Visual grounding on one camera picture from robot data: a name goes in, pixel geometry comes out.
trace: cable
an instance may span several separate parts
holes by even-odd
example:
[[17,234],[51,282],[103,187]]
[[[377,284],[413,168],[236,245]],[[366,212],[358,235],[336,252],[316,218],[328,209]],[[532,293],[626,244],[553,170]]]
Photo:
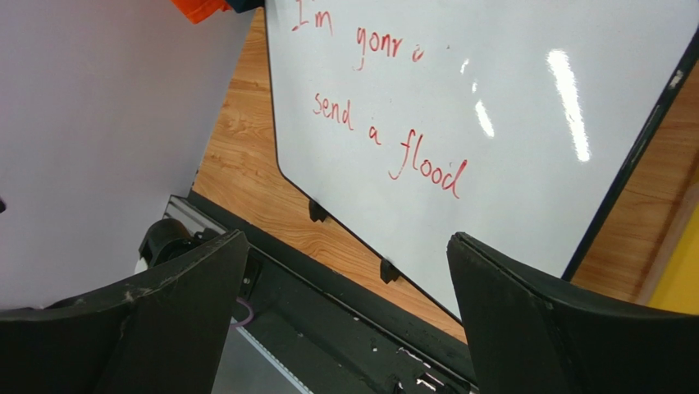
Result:
[[245,324],[252,322],[253,318],[255,317],[255,312],[253,312],[253,306],[250,303],[248,303],[248,301],[240,297],[236,298],[235,300],[238,301],[238,304],[241,304],[248,309],[248,317],[245,318],[245,320],[243,320],[242,322],[231,324],[231,328],[243,327]]

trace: black bracket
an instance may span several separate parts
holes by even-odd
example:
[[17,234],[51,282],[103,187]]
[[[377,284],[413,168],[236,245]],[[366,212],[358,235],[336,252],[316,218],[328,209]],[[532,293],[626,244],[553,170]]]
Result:
[[393,264],[386,259],[381,259],[381,280],[388,284],[388,282],[394,282],[400,276],[400,271],[395,269]]
[[327,211],[312,199],[308,201],[308,213],[310,214],[311,220],[314,222],[319,220],[321,222],[325,222],[325,219],[327,219],[328,216]]

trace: yellow object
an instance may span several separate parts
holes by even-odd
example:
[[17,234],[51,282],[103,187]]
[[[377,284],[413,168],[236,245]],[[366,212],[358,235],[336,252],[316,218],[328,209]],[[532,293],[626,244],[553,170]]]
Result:
[[699,206],[695,206],[648,306],[699,314]]

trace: orange object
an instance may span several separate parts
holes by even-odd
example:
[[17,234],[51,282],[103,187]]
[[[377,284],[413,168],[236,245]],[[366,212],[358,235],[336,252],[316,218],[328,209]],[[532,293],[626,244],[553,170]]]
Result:
[[226,0],[172,0],[172,2],[194,24],[205,20],[218,10],[232,9]]

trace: red handwriting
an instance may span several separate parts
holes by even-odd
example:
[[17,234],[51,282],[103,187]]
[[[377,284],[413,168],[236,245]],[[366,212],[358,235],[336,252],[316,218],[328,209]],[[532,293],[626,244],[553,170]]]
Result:
[[[412,141],[412,138],[416,136],[417,132],[415,132],[415,129],[413,129],[408,133],[408,140],[400,143],[405,147],[405,156],[403,157],[403,164],[400,165],[400,170],[398,170],[397,175],[394,176],[393,174],[391,174],[391,171],[388,172],[388,176],[390,176],[392,180],[397,181],[400,175],[403,173],[403,170],[405,169],[405,164],[408,162],[408,156],[410,155],[410,148],[412,148],[410,143]],[[459,166],[459,170],[456,172],[456,175],[452,175],[450,172],[445,172],[439,167],[433,167],[432,162],[430,162],[428,159],[424,159],[423,162],[420,164],[420,167],[418,168],[418,153],[420,150],[420,144],[423,142],[423,137],[423,134],[421,134],[418,137],[418,143],[415,146],[415,151],[413,152],[413,169],[416,171],[420,171],[420,173],[423,174],[423,176],[429,178],[435,185],[440,185],[443,190],[451,190],[451,193],[454,195],[454,197],[458,199],[459,195],[456,194],[456,182],[459,181],[461,174],[464,172],[464,169],[468,164],[468,160],[464,160],[463,162],[461,162],[461,165]]]
[[378,142],[378,130],[376,127],[374,127],[374,126],[369,127],[369,138],[374,140],[374,143],[381,146],[381,143]]
[[364,68],[364,61],[367,55],[367,44],[373,52],[386,51],[386,57],[396,57],[398,49],[403,43],[403,39],[394,39],[390,34],[380,36],[376,31],[372,32],[367,41],[367,30],[363,27],[357,29],[357,44],[362,46],[362,61],[359,67],[354,67],[356,71]]
[[300,29],[301,26],[308,23],[308,21],[304,19],[304,0],[296,0],[296,2],[299,4],[299,24],[292,27],[291,31],[296,31]]
[[[296,0],[299,4],[299,24],[292,27],[291,31],[296,31],[303,25],[308,24],[308,20],[304,19],[304,0]],[[327,27],[330,30],[330,35],[332,35],[332,16],[329,11],[318,11],[316,12],[316,28],[321,28],[325,25],[327,21]]]
[[420,49],[420,44],[416,45],[416,48],[413,51],[413,62],[417,63],[420,59],[423,58],[424,54],[425,54],[425,51]]
[[327,18],[327,26],[330,28],[330,35],[332,35],[332,18],[330,17],[330,12],[316,12],[316,27],[322,27],[322,23],[325,20],[325,18]]
[[342,123],[347,125],[347,128],[354,130],[352,127],[352,120],[350,119],[350,108],[352,106],[351,101],[347,100],[347,107],[342,111],[342,118],[340,119],[340,105],[338,103],[332,103],[327,98],[321,100],[320,93],[316,93],[316,103],[318,103],[318,110],[313,110],[316,115],[322,114],[327,119],[334,119],[337,123]]

